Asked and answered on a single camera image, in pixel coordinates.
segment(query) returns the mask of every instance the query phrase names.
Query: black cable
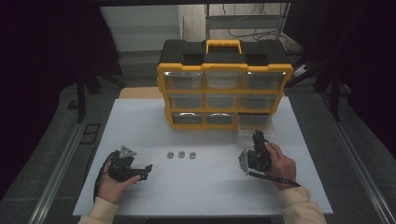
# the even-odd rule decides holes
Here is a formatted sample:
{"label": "black cable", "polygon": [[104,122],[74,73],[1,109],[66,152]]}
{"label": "black cable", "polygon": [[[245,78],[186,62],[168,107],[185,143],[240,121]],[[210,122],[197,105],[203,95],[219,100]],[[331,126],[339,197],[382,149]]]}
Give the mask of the black cable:
{"label": "black cable", "polygon": [[[224,13],[224,15],[227,15],[227,12],[225,11],[225,4],[223,4],[222,7],[223,7],[223,13]],[[250,12],[250,14],[249,14],[248,16],[246,16],[246,17],[243,17],[242,19],[247,18],[247,17],[249,17],[250,15],[252,15],[252,14],[256,11],[256,7],[257,7],[257,3],[254,5],[254,8],[253,8],[253,10]],[[238,37],[238,38],[239,38],[239,37],[247,37],[247,36],[253,36],[253,38],[254,38],[254,35],[260,35],[260,34],[262,34],[262,33],[255,34],[255,33],[256,33],[256,29],[254,30],[254,33],[253,33],[252,35],[233,35],[233,34],[231,34],[230,29],[227,29],[227,31],[228,31],[228,34],[229,34],[230,36],[232,36],[232,37]]]}
{"label": "black cable", "polygon": [[[262,3],[262,8],[260,8],[260,15],[262,14],[262,12],[264,11],[264,3]],[[256,35],[256,31],[257,31],[257,29],[254,29],[254,32],[253,32],[253,39],[255,39],[256,40],[256,38],[254,38],[254,36]]]}
{"label": "black cable", "polygon": [[285,38],[285,39],[286,39],[286,42],[285,42],[285,48],[286,48],[286,50],[287,50],[288,52],[291,52],[291,50],[288,48],[288,42],[289,42],[289,39],[288,39],[287,37],[283,36],[283,35],[280,35],[280,37],[283,37],[283,38]]}
{"label": "black cable", "polygon": [[277,178],[277,177],[273,177],[273,176],[270,176],[270,175],[259,175],[259,174],[253,173],[253,172],[249,172],[248,174],[251,175],[251,176],[260,178],[260,179],[271,180],[271,181],[274,181],[274,182],[277,182],[277,183],[286,184],[286,185],[290,185],[290,186],[293,186],[293,187],[300,187],[301,186],[301,185],[297,184],[296,182],[291,181],[289,179]]}
{"label": "black cable", "polygon": [[[263,33],[257,33],[257,34],[255,34],[255,35],[265,35],[266,33],[271,33],[271,32],[274,32],[274,31],[268,31],[268,32],[263,32]],[[231,36],[233,36],[233,37],[246,37],[246,36],[254,36],[254,34],[251,34],[251,35],[231,35]]]}
{"label": "black cable", "polygon": [[256,35],[260,35],[259,37],[257,37],[257,39],[255,38],[255,40],[259,41],[261,38],[263,38],[266,35],[275,35],[275,31],[267,31],[267,32],[263,32],[263,33],[257,33]]}
{"label": "black cable", "polygon": [[99,170],[99,174],[98,174],[98,176],[96,177],[95,186],[94,186],[94,189],[93,189],[93,202],[95,202],[95,198],[96,198],[96,196],[98,195],[98,190],[99,190],[99,185],[100,185],[101,180],[102,180],[102,175],[105,174],[105,172],[104,172],[105,167],[107,166],[107,163],[108,163],[108,161],[110,160],[110,158],[113,157],[113,155],[115,155],[115,154],[116,154],[115,152],[110,153],[110,154],[107,156],[105,162],[103,162],[103,165],[102,165],[102,167],[101,167],[100,170]]}

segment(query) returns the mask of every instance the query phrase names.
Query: dark curtain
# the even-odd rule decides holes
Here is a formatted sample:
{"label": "dark curtain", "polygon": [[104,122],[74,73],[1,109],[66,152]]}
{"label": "dark curtain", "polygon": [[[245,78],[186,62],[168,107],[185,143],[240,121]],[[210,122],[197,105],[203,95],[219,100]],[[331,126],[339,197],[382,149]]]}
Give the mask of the dark curtain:
{"label": "dark curtain", "polygon": [[395,13],[393,0],[367,4],[346,43],[340,70],[351,89],[350,105],[396,158]]}
{"label": "dark curtain", "polygon": [[2,1],[0,29],[3,198],[50,124],[61,90],[77,81],[77,71],[121,72],[99,7]]}

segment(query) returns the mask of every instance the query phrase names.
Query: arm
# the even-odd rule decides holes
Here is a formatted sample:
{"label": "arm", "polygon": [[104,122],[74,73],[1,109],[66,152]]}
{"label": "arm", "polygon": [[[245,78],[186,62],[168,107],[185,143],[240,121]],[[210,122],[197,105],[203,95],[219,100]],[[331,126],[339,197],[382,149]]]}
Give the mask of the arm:
{"label": "arm", "polygon": [[310,201],[310,192],[303,187],[282,189],[280,194],[286,202],[283,219],[290,223],[326,223],[318,205]]}
{"label": "arm", "polygon": [[[283,155],[279,146],[265,143],[270,153],[272,166],[268,175],[296,181],[297,169],[295,160]],[[286,202],[283,218],[286,224],[326,223],[318,205],[310,201],[310,192],[303,187],[294,188],[289,185],[273,182]]]}
{"label": "arm", "polygon": [[113,222],[113,218],[119,207],[117,201],[123,192],[132,184],[135,184],[141,177],[140,175],[131,177],[125,182],[117,182],[107,174],[108,165],[102,174],[98,196],[91,212],[82,216],[78,224],[109,224]]}

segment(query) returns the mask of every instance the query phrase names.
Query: transparent drawer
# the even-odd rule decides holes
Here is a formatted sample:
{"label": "transparent drawer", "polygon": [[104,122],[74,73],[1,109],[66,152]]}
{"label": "transparent drawer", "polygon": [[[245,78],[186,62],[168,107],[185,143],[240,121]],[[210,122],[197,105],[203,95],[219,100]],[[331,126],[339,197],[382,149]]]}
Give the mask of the transparent drawer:
{"label": "transparent drawer", "polygon": [[271,109],[276,95],[242,94],[241,108],[243,109]]}
{"label": "transparent drawer", "polygon": [[236,108],[238,97],[238,94],[208,93],[205,95],[206,108]]}
{"label": "transparent drawer", "polygon": [[202,113],[173,113],[172,117],[175,124],[202,124]]}
{"label": "transparent drawer", "polygon": [[202,108],[202,94],[179,94],[170,93],[171,108]]}
{"label": "transparent drawer", "polygon": [[235,124],[235,113],[205,113],[207,124]]}
{"label": "transparent drawer", "polygon": [[203,75],[196,72],[164,72],[166,88],[168,90],[201,90]]}
{"label": "transparent drawer", "polygon": [[[262,125],[256,125],[254,122],[262,122]],[[260,115],[243,115],[238,116],[239,132],[237,142],[240,147],[253,147],[252,135],[256,130],[262,131],[264,138],[270,140],[274,135],[274,126],[271,117]]]}
{"label": "transparent drawer", "polygon": [[245,77],[245,89],[278,90],[283,72],[248,72]]}
{"label": "transparent drawer", "polygon": [[209,71],[205,75],[209,89],[240,89],[242,73],[236,71]]}
{"label": "transparent drawer", "polygon": [[251,134],[255,130],[272,132],[272,117],[269,114],[238,114],[239,132]]}

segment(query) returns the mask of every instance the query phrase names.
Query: carrying handle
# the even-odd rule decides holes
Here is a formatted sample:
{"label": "carrying handle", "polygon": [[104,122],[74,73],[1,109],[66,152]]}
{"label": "carrying handle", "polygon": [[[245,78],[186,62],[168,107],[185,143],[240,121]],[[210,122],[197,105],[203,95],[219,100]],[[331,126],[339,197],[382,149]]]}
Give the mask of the carrying handle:
{"label": "carrying handle", "polygon": [[239,40],[206,40],[206,54],[209,52],[209,47],[237,47],[239,54],[242,54]]}

